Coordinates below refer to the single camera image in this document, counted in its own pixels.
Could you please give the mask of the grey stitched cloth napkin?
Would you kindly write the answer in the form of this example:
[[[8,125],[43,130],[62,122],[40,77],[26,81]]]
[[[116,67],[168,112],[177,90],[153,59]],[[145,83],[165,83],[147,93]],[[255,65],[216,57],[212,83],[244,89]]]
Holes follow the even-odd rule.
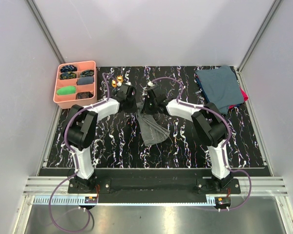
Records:
[[[169,130],[159,125],[152,115],[144,114],[138,110],[136,117],[145,146],[156,145],[167,140],[170,135]]]

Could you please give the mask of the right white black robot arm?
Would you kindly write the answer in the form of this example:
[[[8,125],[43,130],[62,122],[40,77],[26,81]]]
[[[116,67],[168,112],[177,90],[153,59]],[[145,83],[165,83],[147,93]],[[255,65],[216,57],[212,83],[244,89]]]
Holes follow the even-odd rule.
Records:
[[[211,159],[211,179],[206,182],[206,191],[223,193],[229,188],[233,179],[226,149],[230,128],[215,104],[198,105],[168,98],[158,85],[150,82],[143,113],[164,114],[191,121],[200,144],[207,146]]]

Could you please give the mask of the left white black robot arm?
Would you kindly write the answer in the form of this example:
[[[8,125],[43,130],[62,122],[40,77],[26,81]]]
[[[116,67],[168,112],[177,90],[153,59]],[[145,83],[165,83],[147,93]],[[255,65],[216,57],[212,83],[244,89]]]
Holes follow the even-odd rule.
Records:
[[[75,172],[69,177],[73,186],[85,193],[95,189],[96,178],[91,163],[90,145],[95,138],[97,122],[117,113],[135,112],[135,95],[135,87],[130,82],[125,82],[109,98],[88,106],[75,104],[70,108],[63,128],[63,137],[75,165]]]

